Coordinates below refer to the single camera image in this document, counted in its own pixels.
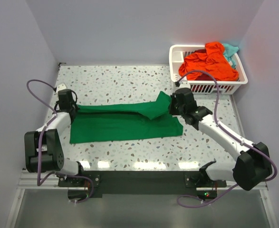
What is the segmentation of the green t-shirt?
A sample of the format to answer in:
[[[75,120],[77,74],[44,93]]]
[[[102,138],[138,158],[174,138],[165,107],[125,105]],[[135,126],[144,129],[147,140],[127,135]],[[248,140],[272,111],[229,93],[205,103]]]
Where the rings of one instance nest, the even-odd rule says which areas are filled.
[[[81,105],[71,125],[70,143],[143,140],[181,136],[183,125],[169,113],[171,98],[100,106]]]

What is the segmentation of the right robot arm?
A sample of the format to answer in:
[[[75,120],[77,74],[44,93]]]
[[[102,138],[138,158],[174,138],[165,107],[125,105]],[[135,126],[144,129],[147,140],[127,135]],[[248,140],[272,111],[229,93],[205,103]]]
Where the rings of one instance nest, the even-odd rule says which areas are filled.
[[[185,123],[216,141],[234,159],[234,164],[211,161],[199,169],[201,185],[211,186],[215,181],[233,181],[250,191],[272,174],[267,146],[243,138],[215,118],[215,112],[198,106],[189,88],[177,89],[171,95],[169,113],[179,115]]]

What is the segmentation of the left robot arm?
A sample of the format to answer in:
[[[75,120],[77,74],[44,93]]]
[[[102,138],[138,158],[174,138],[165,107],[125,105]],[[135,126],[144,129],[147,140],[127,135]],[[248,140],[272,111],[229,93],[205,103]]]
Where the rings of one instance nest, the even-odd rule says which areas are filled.
[[[85,174],[78,161],[70,161],[64,157],[61,145],[61,134],[71,126],[79,110],[73,96],[76,93],[70,89],[56,91],[58,100],[52,117],[35,131],[24,135],[26,169],[37,174],[37,185],[42,183],[52,174],[69,176],[69,181],[74,186],[85,183]]]

